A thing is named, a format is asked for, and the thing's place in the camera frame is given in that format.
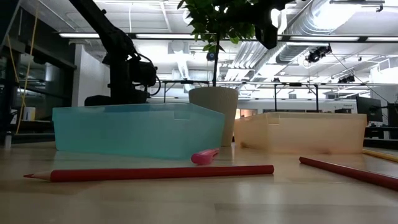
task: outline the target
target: computer monitor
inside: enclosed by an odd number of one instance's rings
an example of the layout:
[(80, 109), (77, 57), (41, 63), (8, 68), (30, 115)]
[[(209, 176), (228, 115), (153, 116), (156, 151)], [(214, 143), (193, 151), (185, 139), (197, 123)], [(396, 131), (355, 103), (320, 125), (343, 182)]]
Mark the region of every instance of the computer monitor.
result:
[(358, 110), (358, 113), (367, 115), (368, 122), (383, 122), (383, 114), (380, 107), (381, 100), (359, 96), (356, 97), (356, 109)]

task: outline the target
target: teal plastic bin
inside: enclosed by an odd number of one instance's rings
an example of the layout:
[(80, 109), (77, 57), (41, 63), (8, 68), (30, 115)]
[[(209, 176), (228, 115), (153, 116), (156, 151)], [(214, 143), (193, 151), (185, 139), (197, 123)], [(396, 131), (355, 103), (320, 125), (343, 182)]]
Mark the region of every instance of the teal plastic bin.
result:
[(224, 115), (190, 103), (54, 108), (59, 151), (188, 159), (221, 146)]

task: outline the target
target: green leaves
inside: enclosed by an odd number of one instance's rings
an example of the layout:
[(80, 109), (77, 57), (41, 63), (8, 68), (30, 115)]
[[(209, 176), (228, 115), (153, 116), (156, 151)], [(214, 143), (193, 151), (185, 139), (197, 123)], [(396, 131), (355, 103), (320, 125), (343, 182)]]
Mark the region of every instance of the green leaves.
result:
[[(258, 0), (232, 0), (226, 3), (223, 8), (227, 7), (228, 11), (239, 11), (242, 7), (250, 5), (250, 2)], [(216, 52), (216, 33), (220, 39), (229, 38), (234, 44), (238, 44), (240, 40), (251, 39), (255, 36), (254, 26), (250, 23), (231, 21), (221, 21), (219, 18), (223, 16), (223, 10), (217, 11), (213, 5), (213, 0), (181, 0), (177, 6), (189, 10), (188, 17), (192, 18), (188, 26), (193, 27), (192, 34), (195, 41), (202, 40), (208, 44), (204, 46), (203, 51)]]

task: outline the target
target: translucent storage box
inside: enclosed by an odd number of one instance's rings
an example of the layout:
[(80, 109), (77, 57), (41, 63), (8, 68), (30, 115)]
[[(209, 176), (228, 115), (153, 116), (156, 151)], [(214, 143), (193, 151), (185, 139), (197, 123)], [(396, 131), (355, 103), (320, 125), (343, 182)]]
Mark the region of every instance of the translucent storage box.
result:
[(365, 114), (264, 113), (235, 121), (238, 146), (292, 154), (362, 153)]
[(224, 115), (189, 103), (54, 108), (59, 151), (188, 159), (221, 146)]

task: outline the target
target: pink object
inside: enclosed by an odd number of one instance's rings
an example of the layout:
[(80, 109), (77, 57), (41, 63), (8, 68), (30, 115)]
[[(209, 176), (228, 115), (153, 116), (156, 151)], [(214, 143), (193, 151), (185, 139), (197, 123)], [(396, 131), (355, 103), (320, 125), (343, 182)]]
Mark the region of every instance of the pink object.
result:
[(191, 161), (196, 165), (211, 164), (213, 162), (213, 158), (217, 154), (218, 154), (218, 149), (207, 149), (192, 155)]

